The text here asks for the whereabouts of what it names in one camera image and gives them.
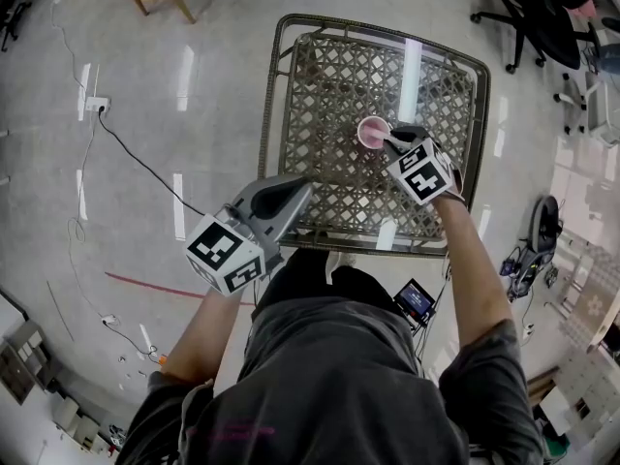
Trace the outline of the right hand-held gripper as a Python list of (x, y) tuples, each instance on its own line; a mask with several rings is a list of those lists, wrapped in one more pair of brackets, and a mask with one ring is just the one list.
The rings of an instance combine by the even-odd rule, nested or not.
[[(387, 172), (418, 205), (438, 197), (465, 202), (460, 168), (423, 127), (399, 126), (392, 130), (392, 135), (384, 139), (384, 148), (399, 157), (387, 167)], [(420, 141), (407, 152), (406, 142), (415, 140)]]

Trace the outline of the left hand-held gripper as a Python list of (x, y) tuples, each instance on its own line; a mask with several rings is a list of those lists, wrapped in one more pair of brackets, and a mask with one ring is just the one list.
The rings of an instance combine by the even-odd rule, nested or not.
[(305, 211), (312, 194), (312, 182), (300, 175), (253, 181), (232, 205), (201, 218), (185, 245), (190, 266), (224, 296), (264, 278), (283, 261), (277, 241)]

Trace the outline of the red cup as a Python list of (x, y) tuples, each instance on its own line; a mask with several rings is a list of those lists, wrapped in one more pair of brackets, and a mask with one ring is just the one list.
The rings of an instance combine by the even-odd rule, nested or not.
[(366, 126), (380, 129), (386, 133), (390, 133), (390, 127), (388, 123), (379, 116), (367, 116), (363, 118), (357, 125), (356, 135), (361, 144), (369, 149), (381, 149), (383, 147), (384, 140), (369, 137), (365, 132)]

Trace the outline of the person's left forearm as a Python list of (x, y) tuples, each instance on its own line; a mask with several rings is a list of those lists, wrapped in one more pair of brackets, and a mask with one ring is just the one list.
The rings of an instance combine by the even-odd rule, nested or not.
[(210, 290), (167, 356), (161, 372), (188, 384), (214, 380), (236, 320), (242, 292)]

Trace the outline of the person's right forearm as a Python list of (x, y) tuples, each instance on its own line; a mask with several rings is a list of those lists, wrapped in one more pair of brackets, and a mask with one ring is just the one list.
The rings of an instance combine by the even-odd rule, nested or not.
[(467, 207), (446, 197), (432, 204), (447, 238), (458, 339), (465, 347), (510, 320), (512, 310)]

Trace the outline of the person's black trousers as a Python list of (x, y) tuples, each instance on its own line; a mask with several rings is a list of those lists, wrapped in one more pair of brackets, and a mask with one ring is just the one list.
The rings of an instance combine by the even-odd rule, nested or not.
[(371, 275), (352, 265), (341, 264), (326, 279), (327, 250), (297, 249), (270, 281), (251, 315), (256, 320), (262, 311), (276, 303), (300, 299), (339, 297), (378, 307), (402, 316), (401, 309), (384, 287)]

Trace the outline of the rattan glass-top table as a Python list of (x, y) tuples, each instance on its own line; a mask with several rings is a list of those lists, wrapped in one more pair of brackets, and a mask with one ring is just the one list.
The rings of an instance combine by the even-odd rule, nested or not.
[(432, 207), (388, 173), (390, 151), (357, 138), (369, 116), (423, 127), (459, 166), (471, 202), (481, 168), (491, 74), (479, 59), (381, 26), (289, 14), (276, 27), (258, 175), (311, 180), (312, 199), (286, 246), (440, 258), (447, 245)]

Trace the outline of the small black display screen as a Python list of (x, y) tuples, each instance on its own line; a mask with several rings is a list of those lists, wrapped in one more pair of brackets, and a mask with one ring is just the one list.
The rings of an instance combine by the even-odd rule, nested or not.
[(436, 300), (415, 279), (410, 279), (393, 300), (420, 326), (428, 326), (436, 313)]

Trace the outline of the spare grey gripper device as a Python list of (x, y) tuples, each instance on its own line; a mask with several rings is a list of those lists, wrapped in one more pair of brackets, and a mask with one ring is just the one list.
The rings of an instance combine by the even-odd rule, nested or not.
[(526, 296), (537, 276), (551, 263), (557, 240), (563, 231), (558, 201), (551, 195), (538, 198), (530, 219), (528, 234), (505, 258), (500, 275), (511, 279), (509, 302)]

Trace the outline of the black chair with red back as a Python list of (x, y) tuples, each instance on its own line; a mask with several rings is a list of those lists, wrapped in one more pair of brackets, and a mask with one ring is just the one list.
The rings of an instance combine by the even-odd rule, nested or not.
[(580, 68), (579, 42), (594, 44), (596, 32), (576, 31), (568, 11), (554, 0), (501, 0), (508, 13), (499, 15), (479, 11), (470, 15), (470, 20), (480, 23), (484, 19), (511, 26), (516, 32), (514, 59), (506, 65), (506, 72), (514, 74), (520, 66), (522, 51), (526, 42), (538, 54), (536, 65), (542, 68), (548, 58), (569, 68)]

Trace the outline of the person's grey shirt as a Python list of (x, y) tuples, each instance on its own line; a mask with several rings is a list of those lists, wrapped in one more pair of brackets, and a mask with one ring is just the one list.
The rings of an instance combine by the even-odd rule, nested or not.
[(237, 383), (221, 393), (162, 374), (117, 465), (542, 465), (512, 321), (463, 348), (438, 383), (416, 367), (408, 323), (336, 297), (257, 317)]

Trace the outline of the white rolling chair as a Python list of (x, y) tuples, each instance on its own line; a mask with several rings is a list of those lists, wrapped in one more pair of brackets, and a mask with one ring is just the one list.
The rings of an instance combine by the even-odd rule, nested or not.
[(553, 101), (563, 106), (565, 135), (587, 135), (608, 149), (620, 146), (620, 95), (598, 75), (586, 72), (581, 87), (574, 75), (563, 73)]

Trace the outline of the grey metal cabinet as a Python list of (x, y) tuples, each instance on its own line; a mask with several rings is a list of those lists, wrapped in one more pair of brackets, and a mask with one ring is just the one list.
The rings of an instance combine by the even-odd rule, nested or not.
[(61, 363), (47, 348), (39, 326), (24, 322), (0, 343), (0, 384), (21, 406), (32, 389), (55, 392)]

